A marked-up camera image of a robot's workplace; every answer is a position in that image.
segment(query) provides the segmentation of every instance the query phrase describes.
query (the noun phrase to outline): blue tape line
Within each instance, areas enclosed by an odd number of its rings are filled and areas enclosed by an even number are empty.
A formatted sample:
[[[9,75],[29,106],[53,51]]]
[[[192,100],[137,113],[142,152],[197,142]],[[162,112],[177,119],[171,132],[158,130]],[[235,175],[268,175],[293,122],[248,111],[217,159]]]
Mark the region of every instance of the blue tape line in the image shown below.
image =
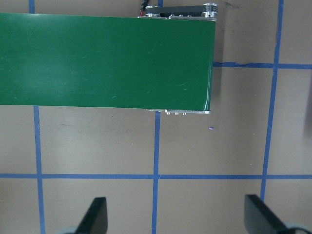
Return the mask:
[[[157,229],[157,203],[158,203],[158,165],[159,165],[159,136],[160,136],[160,112],[155,114],[155,139],[154,139],[154,181],[153,181],[153,209],[152,209],[152,234]]]
[[[135,174],[42,174],[42,179],[154,179]],[[1,173],[0,178],[37,179],[37,174]],[[158,175],[158,179],[262,179],[262,175]],[[312,175],[266,175],[266,179],[312,179]]]
[[[267,175],[267,179],[312,179],[312,175]]]
[[[29,13],[35,13],[35,0],[29,0]]]
[[[247,68],[273,68],[272,63],[246,63],[239,64],[237,62],[214,62],[214,67],[247,67]]]
[[[278,2],[278,27],[277,27],[277,35],[276,35],[276,47],[275,47],[275,53],[274,53],[274,66],[273,66],[270,108],[269,108],[269,117],[268,117],[268,129],[267,129],[267,137],[266,137],[266,142],[265,142],[263,170],[262,170],[263,177],[262,177],[261,191],[260,191],[260,198],[262,201],[264,201],[265,188],[266,188],[266,183],[267,183],[267,173],[268,173],[269,154],[270,154],[270,145],[271,145],[271,133],[272,133],[272,126],[273,126],[274,105],[275,105],[275,94],[276,94],[276,85],[277,85],[277,77],[278,77],[279,50],[280,50],[281,35],[282,35],[283,6],[284,6],[284,0],[279,0]]]
[[[159,175],[160,179],[262,179],[262,175]]]
[[[240,64],[237,62],[214,62],[214,67],[247,67],[247,68],[273,68],[273,63],[252,62]],[[279,69],[312,69],[312,64],[295,64],[295,63],[280,63]]]
[[[164,4],[163,4],[163,0],[158,0],[158,6],[159,6],[159,7],[163,7],[163,5],[164,5]]]
[[[42,171],[41,171],[40,125],[39,125],[39,107],[38,106],[34,106],[34,124],[35,124],[35,144],[36,144],[36,161],[37,161],[37,187],[38,187],[40,233],[45,234]]]
[[[154,175],[127,174],[42,174],[43,179],[154,179]]]
[[[37,174],[10,174],[1,173],[0,178],[20,178],[20,179],[37,179]]]
[[[280,63],[278,65],[279,69],[312,69],[312,64],[289,64]]]

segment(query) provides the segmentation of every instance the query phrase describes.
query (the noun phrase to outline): blue tape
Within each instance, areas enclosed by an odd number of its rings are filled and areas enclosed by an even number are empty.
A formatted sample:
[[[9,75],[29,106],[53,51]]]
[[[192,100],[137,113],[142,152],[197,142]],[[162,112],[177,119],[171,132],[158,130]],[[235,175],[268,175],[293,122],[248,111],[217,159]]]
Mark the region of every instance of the blue tape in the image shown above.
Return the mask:
[[[1,173],[0,178],[37,179],[37,174],[10,174]]]
[[[289,64],[280,63],[278,65],[279,69],[312,69],[312,64]]]
[[[312,175],[267,175],[267,179],[312,179]]]
[[[35,124],[35,144],[36,144],[36,161],[37,161],[37,187],[38,187],[40,233],[45,234],[43,186],[42,186],[42,171],[41,171],[40,125],[39,125],[39,107],[38,106],[34,106],[34,124]]]
[[[164,4],[163,4],[163,0],[158,0],[158,6],[159,6],[159,7],[163,7],[163,5],[164,5]]]
[[[35,0],[29,0],[29,13],[35,13]]]
[[[153,209],[152,209],[152,234],[157,229],[157,203],[158,203],[158,166],[159,166],[159,137],[160,137],[160,112],[155,114],[155,139],[154,139],[154,181],[153,181]]]
[[[272,63],[246,63],[239,64],[237,62],[214,62],[214,67],[247,67],[247,68],[273,68]]]
[[[127,174],[42,174],[43,179],[154,179],[154,175]]]
[[[160,179],[262,179],[262,175],[159,175]]]
[[[264,201],[265,189],[266,189],[266,183],[267,183],[267,173],[268,173],[269,154],[270,154],[270,145],[271,145],[271,133],[272,133],[272,127],[273,127],[273,116],[274,116],[274,105],[275,105],[275,94],[276,94],[276,85],[277,85],[277,77],[278,77],[279,50],[280,50],[281,35],[282,35],[283,7],[284,7],[284,0],[279,0],[278,2],[278,27],[277,27],[277,35],[276,35],[276,47],[275,47],[275,53],[274,53],[274,66],[273,66],[273,78],[272,78],[272,85],[271,85],[268,129],[267,129],[267,137],[266,137],[266,142],[265,142],[263,170],[262,170],[263,177],[261,181],[261,191],[260,191],[260,198],[262,201]]]
[[[247,67],[247,68],[273,68],[273,63],[252,62],[240,64],[237,62],[214,62],[214,67]],[[293,63],[279,63],[279,69],[312,69],[312,64],[293,64]]]

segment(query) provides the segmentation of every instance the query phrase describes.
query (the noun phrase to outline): grid square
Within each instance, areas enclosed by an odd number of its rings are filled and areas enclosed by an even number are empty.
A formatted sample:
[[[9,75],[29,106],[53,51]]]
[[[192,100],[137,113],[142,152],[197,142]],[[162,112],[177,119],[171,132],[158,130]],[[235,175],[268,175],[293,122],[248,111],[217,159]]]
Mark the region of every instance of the grid square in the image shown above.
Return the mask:
[[[45,179],[43,188],[47,234],[78,226],[101,196],[107,201],[109,234],[151,231],[152,180]]]
[[[141,0],[35,0],[36,13],[137,17]]]
[[[279,70],[269,174],[312,173],[312,70]]]
[[[285,0],[280,63],[312,64],[312,1]]]
[[[246,234],[244,195],[259,194],[260,184],[260,180],[160,180],[157,232]]]
[[[0,173],[36,173],[32,106],[0,106]]]
[[[203,0],[164,0],[164,6],[202,5]],[[218,4],[214,61],[273,63],[278,0],[214,0]]]
[[[271,80],[272,69],[214,68],[211,114],[162,114],[159,173],[262,174]]]
[[[0,179],[0,233],[39,234],[37,180]]]
[[[29,0],[1,0],[0,12],[28,13]]]
[[[312,180],[267,180],[265,203],[283,221],[312,229]]]
[[[43,173],[152,174],[155,113],[40,107]]]

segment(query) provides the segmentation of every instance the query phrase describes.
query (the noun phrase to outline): black cable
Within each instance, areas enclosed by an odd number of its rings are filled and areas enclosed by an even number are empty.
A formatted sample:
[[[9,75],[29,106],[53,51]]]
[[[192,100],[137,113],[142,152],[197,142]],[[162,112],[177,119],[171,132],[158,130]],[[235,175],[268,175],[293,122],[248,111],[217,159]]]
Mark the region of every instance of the black cable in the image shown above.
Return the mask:
[[[145,11],[145,8],[146,8],[146,6],[147,6],[147,4],[148,4],[148,1],[149,1],[149,0],[143,0],[143,1],[142,1],[142,3],[141,3],[141,14],[140,14],[140,16],[143,16],[144,11]]]

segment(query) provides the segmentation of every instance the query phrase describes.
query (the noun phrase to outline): green belt surface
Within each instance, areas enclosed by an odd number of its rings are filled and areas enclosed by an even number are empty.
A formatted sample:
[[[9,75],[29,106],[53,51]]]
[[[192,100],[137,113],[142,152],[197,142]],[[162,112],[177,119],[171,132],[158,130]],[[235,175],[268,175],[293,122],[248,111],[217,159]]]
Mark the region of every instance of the green belt surface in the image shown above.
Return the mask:
[[[210,109],[215,22],[0,14],[0,105]]]

